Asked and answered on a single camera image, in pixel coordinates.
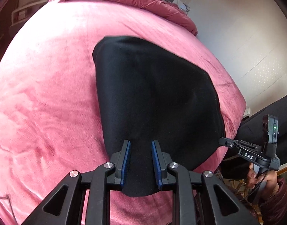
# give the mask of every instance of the floor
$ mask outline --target floor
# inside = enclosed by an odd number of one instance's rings
[[[287,19],[274,0],[181,1],[253,113],[287,94]]]

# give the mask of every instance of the metal screw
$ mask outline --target metal screw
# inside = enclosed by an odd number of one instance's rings
[[[213,172],[211,171],[204,171],[204,175],[208,178],[212,177],[213,176]]]
[[[112,162],[106,162],[106,163],[104,164],[104,167],[105,167],[105,168],[112,168],[112,167],[113,167],[113,163],[112,163]]]
[[[73,177],[77,177],[78,176],[78,171],[76,171],[76,170],[74,170],[74,171],[71,171],[70,173],[69,173],[69,175],[73,178]]]
[[[170,166],[171,168],[177,168],[177,167],[179,166],[179,164],[176,163],[176,162],[171,162],[171,163],[169,164],[169,166]]]

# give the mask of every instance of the human hand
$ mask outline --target human hand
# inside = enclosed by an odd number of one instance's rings
[[[247,187],[253,189],[255,185],[263,180],[265,173],[261,174],[259,177],[256,177],[256,172],[253,170],[254,164],[249,164],[249,173],[247,174]],[[274,196],[279,190],[278,185],[278,175],[276,171],[270,170],[267,172],[264,181],[266,181],[266,186],[263,189],[261,198],[268,200],[271,196]]]

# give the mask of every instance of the pink velvet bedding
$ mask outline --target pink velvet bedding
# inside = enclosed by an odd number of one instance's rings
[[[183,27],[143,9],[98,0],[51,1],[15,36],[0,63],[0,216],[19,224],[71,170],[109,160],[102,136],[92,51],[104,36],[144,38],[198,65],[219,96],[233,138],[245,101],[220,62]],[[196,171],[214,171],[221,147]],[[168,224],[171,194],[111,192],[111,222]]]

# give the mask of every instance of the black cloth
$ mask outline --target black cloth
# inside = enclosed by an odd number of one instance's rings
[[[287,163],[287,95],[241,122],[234,139],[263,146],[262,118],[266,114],[278,117],[279,134],[276,154],[281,161],[281,165],[285,164]],[[236,153],[229,149],[225,159],[234,155]],[[249,162],[240,157],[223,161],[220,166],[222,175],[226,179],[245,179],[249,171]]]
[[[162,151],[189,170],[216,151],[225,128],[217,93],[204,70],[135,37],[105,37],[92,55],[109,157],[124,140],[131,141],[124,194],[158,192],[152,140],[159,140]]]

